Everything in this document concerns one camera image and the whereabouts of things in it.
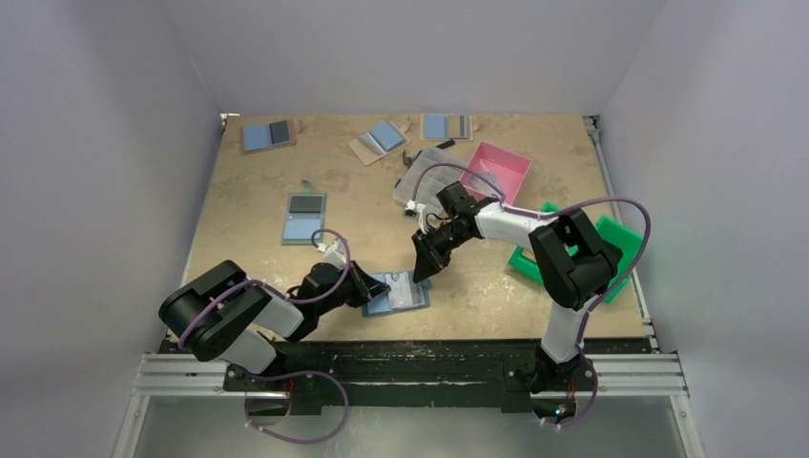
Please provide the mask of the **green tray lid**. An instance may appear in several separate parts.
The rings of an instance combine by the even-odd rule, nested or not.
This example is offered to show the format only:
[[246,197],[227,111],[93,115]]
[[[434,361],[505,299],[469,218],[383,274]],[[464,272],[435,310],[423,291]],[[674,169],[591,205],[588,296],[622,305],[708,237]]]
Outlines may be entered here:
[[594,228],[603,241],[620,251],[618,272],[610,283],[610,286],[615,284],[615,288],[604,300],[604,302],[610,303],[630,281],[631,276],[627,276],[621,282],[618,282],[617,279],[627,271],[634,257],[637,255],[643,237],[608,216],[601,216]]

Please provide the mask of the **beige open card holder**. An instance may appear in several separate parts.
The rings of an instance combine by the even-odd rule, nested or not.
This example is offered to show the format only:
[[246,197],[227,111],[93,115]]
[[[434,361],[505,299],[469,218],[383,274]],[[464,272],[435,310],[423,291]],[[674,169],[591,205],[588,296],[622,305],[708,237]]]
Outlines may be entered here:
[[477,126],[471,114],[421,114],[422,140],[471,141]]

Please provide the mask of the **tan open card holder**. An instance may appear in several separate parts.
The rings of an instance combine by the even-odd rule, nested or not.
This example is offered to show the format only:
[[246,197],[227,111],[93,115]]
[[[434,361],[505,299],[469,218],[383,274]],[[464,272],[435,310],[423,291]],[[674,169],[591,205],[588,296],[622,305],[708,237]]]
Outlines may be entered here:
[[349,150],[364,166],[369,166],[382,158],[400,152],[410,143],[406,135],[410,123],[398,124],[384,120],[375,124],[368,132],[347,142]]

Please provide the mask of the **pink plastic bin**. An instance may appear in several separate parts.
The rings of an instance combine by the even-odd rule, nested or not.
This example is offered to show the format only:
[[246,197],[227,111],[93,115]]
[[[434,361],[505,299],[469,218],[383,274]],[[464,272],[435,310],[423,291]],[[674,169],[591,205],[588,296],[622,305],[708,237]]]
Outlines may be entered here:
[[[477,176],[475,169],[482,160],[488,161],[495,169],[503,186],[501,195],[480,193],[469,186],[470,179]],[[531,164],[532,160],[526,156],[520,156],[491,143],[481,142],[467,164],[467,172],[462,173],[461,183],[476,198],[503,197],[504,203],[512,204],[519,194]]]

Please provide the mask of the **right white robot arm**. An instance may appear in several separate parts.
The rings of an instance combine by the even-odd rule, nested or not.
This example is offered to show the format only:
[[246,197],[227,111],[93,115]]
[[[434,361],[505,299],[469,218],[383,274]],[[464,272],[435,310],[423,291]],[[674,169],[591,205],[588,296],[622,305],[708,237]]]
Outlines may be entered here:
[[590,308],[618,273],[616,250],[580,209],[559,215],[531,212],[495,197],[477,199],[459,182],[447,185],[437,199],[446,216],[437,227],[427,224],[420,204],[407,204],[418,213],[420,224],[411,238],[416,255],[413,280],[440,273],[448,267],[452,251],[471,239],[506,241],[531,250],[551,299],[550,318],[532,370],[514,370],[513,375],[532,393],[561,386],[584,360],[582,341]]

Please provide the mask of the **brown open card holder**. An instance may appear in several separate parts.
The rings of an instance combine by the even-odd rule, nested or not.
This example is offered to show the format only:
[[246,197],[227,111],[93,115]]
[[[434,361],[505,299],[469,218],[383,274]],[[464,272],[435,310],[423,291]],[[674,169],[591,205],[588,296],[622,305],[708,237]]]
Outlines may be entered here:
[[293,119],[251,124],[241,129],[242,152],[253,154],[293,146],[301,124]]

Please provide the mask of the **cards in pink bin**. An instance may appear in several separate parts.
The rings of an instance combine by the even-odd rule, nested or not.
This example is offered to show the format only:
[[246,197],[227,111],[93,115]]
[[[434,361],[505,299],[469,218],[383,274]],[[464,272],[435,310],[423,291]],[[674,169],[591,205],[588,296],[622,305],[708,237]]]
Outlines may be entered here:
[[498,178],[493,166],[486,160],[477,164],[475,169],[477,176],[473,176],[469,181],[469,186],[480,193],[488,195],[501,195],[503,186]]

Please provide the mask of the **teal open card holder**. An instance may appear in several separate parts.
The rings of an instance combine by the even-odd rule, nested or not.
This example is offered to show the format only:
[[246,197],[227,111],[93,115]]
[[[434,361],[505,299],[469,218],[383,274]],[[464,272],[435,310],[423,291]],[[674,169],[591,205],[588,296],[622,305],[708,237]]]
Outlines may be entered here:
[[291,193],[287,199],[285,221],[281,233],[282,245],[317,244],[322,241],[327,194],[317,192],[306,179],[302,191]]

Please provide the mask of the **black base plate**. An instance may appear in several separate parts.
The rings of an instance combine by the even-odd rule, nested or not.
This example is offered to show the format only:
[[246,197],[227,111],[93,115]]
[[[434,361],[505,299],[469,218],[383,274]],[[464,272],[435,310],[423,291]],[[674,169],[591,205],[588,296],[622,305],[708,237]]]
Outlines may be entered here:
[[538,372],[539,341],[526,339],[278,343],[280,367],[260,377],[213,362],[180,372],[188,383],[211,377],[217,393],[289,393],[295,415],[343,404],[525,413],[548,408],[571,387],[582,398],[652,357],[638,338],[595,339],[586,347],[594,352],[586,361],[548,377]]

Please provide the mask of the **blue card holder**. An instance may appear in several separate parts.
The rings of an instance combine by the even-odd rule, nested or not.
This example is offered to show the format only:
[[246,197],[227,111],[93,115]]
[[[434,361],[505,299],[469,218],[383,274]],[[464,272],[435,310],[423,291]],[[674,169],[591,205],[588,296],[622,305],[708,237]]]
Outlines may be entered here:
[[389,290],[362,307],[365,318],[381,317],[430,307],[430,280],[412,281],[412,271],[372,274],[374,280],[385,283]]

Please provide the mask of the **green plastic tray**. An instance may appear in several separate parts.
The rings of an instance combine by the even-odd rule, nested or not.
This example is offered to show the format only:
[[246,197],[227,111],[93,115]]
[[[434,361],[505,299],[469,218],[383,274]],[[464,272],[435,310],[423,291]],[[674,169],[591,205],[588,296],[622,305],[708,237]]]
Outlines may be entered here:
[[[561,210],[561,207],[547,201],[538,212],[525,209],[520,211],[522,213],[530,213],[535,215],[537,213],[553,213],[559,210]],[[536,281],[540,285],[544,285],[543,278],[531,249],[517,246],[508,260],[508,265],[525,275],[527,278]]]

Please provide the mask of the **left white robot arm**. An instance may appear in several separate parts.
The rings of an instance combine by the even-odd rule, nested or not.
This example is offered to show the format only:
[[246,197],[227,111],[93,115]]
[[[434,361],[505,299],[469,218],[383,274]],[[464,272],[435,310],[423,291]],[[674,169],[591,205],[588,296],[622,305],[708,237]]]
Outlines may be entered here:
[[284,364],[277,349],[251,331],[251,325],[294,343],[317,329],[322,315],[344,305],[359,308],[389,291],[388,284],[352,260],[341,267],[316,263],[285,296],[225,260],[172,293],[158,317],[198,361],[238,365],[259,389],[271,390],[283,381]]

